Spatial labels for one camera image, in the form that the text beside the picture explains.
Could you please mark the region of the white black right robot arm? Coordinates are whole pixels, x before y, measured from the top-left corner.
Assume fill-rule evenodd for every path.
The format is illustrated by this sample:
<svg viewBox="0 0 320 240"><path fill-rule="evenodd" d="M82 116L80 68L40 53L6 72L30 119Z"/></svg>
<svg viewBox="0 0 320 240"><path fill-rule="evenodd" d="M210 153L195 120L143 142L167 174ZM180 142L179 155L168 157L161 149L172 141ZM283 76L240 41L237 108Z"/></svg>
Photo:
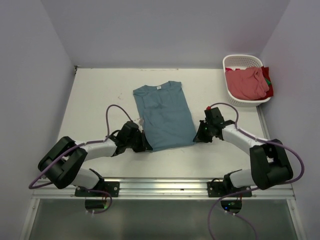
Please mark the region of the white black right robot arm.
<svg viewBox="0 0 320 240"><path fill-rule="evenodd" d="M241 189L257 186L261 190L283 184L293 178L293 170L282 142L260 139L241 129L237 121L225 120L218 107L207 107L193 139L195 143L211 143L213 138L228 142L249 156L250 168L224 175L221 182L227 196Z"/></svg>

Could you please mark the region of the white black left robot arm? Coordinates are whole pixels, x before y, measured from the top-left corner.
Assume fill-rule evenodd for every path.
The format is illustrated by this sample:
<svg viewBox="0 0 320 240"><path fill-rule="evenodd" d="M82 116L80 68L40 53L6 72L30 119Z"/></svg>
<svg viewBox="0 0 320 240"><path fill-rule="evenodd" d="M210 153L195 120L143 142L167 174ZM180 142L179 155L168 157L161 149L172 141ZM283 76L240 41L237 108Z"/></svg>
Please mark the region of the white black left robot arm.
<svg viewBox="0 0 320 240"><path fill-rule="evenodd" d="M126 149L135 153L151 151L145 131L133 121L127 121L120 130L115 130L104 140L77 142L68 136L62 137L40 160L38 169L58 189L69 185L84 188L92 196L105 190L104 178L93 169L84 169L84 162L116 157Z"/></svg>

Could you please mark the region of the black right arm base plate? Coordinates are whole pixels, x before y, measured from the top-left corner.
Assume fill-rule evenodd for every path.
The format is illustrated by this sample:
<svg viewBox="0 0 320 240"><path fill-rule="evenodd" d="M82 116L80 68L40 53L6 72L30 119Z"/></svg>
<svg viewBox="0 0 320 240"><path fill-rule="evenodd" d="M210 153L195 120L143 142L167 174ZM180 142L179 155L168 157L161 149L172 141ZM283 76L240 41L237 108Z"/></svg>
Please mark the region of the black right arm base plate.
<svg viewBox="0 0 320 240"><path fill-rule="evenodd" d="M240 188L236 188L233 186L225 186L223 180L221 178L214 178L206 183L207 185L207 195L209 198L220 198L229 194L237 193L236 197L245 197L249 198L252 196L251 192L246 192L239 194L241 191L248 191L251 188L249 186L244 186Z"/></svg>

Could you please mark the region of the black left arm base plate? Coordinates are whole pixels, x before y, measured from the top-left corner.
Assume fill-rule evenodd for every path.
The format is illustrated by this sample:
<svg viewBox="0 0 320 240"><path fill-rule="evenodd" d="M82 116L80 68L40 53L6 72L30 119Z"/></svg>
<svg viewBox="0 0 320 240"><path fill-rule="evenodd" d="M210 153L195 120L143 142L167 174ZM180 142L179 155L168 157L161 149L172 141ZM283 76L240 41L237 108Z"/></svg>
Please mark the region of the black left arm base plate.
<svg viewBox="0 0 320 240"><path fill-rule="evenodd" d="M93 189L86 189L84 187L77 187L74 195L76 197L118 197L120 191L119 181L102 181L99 182Z"/></svg>

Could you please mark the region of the teal blue t shirt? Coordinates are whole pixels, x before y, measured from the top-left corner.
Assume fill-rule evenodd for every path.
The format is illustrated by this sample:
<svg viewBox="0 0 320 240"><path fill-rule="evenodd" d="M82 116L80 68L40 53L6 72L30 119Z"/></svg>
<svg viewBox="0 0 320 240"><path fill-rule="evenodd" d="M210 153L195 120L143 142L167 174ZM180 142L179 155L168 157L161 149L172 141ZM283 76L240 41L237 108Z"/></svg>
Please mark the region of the teal blue t shirt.
<svg viewBox="0 0 320 240"><path fill-rule="evenodd" d="M144 85L133 90L133 96L154 152L195 144L196 129L181 82Z"/></svg>

